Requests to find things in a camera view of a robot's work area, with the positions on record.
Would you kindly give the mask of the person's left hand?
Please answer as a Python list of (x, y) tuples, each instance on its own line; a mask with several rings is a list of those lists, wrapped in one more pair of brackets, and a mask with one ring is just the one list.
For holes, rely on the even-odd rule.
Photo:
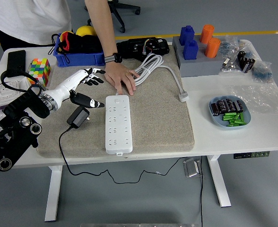
[(122, 95), (122, 83), (126, 86), (130, 95), (134, 94), (136, 85), (135, 78), (139, 78), (140, 75), (130, 70), (121, 63), (108, 62), (105, 64), (105, 79), (116, 89), (119, 95)]

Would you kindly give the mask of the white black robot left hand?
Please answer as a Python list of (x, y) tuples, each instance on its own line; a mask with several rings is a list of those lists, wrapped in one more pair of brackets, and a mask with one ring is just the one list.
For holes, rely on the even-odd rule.
[(89, 86), (103, 83), (103, 80), (96, 76), (96, 73), (105, 74), (105, 71), (97, 68), (78, 70), (55, 89), (42, 92), (40, 98), (50, 103), (50, 111), (57, 111), (61, 107), (62, 102), (70, 97), (70, 91), (75, 91), (81, 83), (86, 83)]

